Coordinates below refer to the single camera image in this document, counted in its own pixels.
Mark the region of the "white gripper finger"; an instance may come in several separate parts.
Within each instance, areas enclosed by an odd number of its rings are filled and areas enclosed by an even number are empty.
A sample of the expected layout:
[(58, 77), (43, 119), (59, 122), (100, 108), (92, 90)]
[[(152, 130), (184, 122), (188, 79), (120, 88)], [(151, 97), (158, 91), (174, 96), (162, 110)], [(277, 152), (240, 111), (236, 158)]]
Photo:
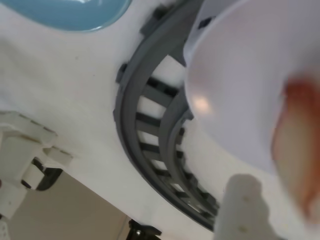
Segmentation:
[(236, 174), (227, 182), (214, 224), (215, 240), (269, 240), (269, 208), (262, 184), (252, 175)]

